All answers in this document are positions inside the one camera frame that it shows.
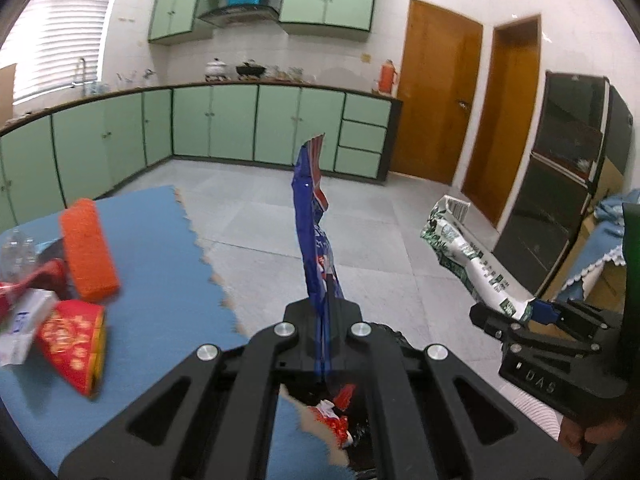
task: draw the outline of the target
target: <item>window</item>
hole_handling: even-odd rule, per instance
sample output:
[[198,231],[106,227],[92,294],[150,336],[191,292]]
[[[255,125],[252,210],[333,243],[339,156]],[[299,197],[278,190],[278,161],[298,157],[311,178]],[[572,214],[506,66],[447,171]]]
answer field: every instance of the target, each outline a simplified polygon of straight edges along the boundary
[[2,49],[0,66],[17,63],[14,101],[98,75],[110,0],[31,0]]

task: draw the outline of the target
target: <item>silver screw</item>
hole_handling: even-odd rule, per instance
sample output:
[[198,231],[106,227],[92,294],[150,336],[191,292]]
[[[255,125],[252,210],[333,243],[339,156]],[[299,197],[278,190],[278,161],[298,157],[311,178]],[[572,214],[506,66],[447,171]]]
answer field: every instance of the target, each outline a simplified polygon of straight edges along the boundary
[[201,361],[211,361],[218,357],[218,348],[213,345],[202,345],[198,348],[196,355]]
[[296,327],[291,323],[283,321],[282,323],[278,323],[275,327],[273,327],[273,331],[280,337],[289,337],[296,331]]
[[371,325],[369,323],[354,323],[351,325],[351,333],[356,337],[366,337],[371,333]]
[[443,361],[449,355],[449,350],[442,345],[431,345],[427,348],[427,355],[434,361]]

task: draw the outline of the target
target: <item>hand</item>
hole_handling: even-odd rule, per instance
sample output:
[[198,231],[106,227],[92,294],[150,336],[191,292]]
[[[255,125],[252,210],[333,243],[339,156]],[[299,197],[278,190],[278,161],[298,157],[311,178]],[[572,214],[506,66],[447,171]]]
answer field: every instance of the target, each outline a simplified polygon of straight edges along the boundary
[[582,454],[582,441],[591,444],[613,442],[622,436],[626,429],[626,422],[619,418],[611,418],[606,422],[586,430],[568,418],[562,419],[558,442],[575,456]]

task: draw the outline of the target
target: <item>blue plastic wrapper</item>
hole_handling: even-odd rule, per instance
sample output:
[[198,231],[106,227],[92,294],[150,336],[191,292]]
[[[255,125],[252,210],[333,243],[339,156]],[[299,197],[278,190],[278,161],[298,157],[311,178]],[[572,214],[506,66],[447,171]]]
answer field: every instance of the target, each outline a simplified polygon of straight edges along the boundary
[[316,371],[319,374],[323,371],[322,357],[328,345],[327,280],[333,285],[330,290],[333,290],[335,297],[344,297],[335,272],[331,244],[320,228],[322,215],[329,209],[329,203],[320,189],[319,159],[323,139],[324,135],[314,137],[300,148],[291,183],[306,291],[318,315]]

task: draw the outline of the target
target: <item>orange kettle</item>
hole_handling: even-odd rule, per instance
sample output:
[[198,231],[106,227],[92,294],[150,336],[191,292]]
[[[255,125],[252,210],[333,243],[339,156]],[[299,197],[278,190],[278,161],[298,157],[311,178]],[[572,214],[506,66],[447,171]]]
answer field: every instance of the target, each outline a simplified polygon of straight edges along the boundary
[[378,91],[381,94],[391,94],[394,85],[398,82],[398,72],[394,62],[387,59],[380,69],[380,78],[378,79]]

